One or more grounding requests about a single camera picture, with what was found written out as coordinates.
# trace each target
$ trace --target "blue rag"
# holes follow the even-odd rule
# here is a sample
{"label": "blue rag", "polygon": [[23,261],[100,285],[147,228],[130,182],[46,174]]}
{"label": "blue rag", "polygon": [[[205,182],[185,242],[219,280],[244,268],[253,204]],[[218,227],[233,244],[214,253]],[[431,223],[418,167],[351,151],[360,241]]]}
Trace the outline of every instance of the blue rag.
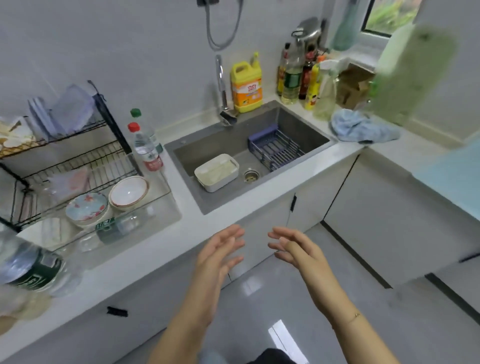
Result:
{"label": "blue rag", "polygon": [[360,111],[338,110],[333,114],[330,127],[339,140],[359,143],[384,143],[400,137],[396,127],[373,122]]}

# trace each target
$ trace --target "faucet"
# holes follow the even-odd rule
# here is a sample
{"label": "faucet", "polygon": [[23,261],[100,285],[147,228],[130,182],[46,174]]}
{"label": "faucet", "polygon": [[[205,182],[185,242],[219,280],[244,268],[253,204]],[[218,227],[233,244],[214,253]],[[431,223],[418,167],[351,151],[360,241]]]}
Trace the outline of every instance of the faucet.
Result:
{"label": "faucet", "polygon": [[222,56],[216,55],[216,77],[218,81],[218,90],[222,97],[222,111],[220,118],[225,126],[233,126],[237,123],[238,112],[232,110],[227,105],[227,93],[225,91],[225,82],[223,81]]}

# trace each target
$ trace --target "cardboard box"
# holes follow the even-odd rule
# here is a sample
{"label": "cardboard box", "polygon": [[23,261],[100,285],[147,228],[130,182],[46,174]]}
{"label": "cardboard box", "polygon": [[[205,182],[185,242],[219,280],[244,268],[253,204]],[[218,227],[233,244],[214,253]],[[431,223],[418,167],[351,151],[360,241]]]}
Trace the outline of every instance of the cardboard box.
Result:
{"label": "cardboard box", "polygon": [[374,76],[374,73],[350,63],[338,76],[336,103],[345,109],[353,110],[367,98],[370,81]]}

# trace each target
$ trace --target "sink drain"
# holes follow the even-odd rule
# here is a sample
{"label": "sink drain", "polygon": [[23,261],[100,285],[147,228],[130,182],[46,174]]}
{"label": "sink drain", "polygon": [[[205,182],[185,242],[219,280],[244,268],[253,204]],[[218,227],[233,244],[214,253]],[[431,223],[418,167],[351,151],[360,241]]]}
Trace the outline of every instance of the sink drain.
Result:
{"label": "sink drain", "polygon": [[243,179],[247,183],[255,182],[259,178],[260,178],[260,174],[256,170],[247,170],[243,174]]}

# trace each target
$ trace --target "gray tile floor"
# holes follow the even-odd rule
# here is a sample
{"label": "gray tile floor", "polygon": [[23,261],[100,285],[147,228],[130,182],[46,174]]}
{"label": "gray tile floor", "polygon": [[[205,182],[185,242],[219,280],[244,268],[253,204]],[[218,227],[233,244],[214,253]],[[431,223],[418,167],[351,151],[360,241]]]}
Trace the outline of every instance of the gray tile floor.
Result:
{"label": "gray tile floor", "polygon": [[[426,279],[385,290],[321,225],[307,235],[323,249],[351,300],[402,363],[479,362],[480,326]],[[117,364],[145,363],[159,335]],[[244,364],[277,345],[298,364],[345,363],[299,273],[271,256],[224,288],[204,347],[231,364]]]}

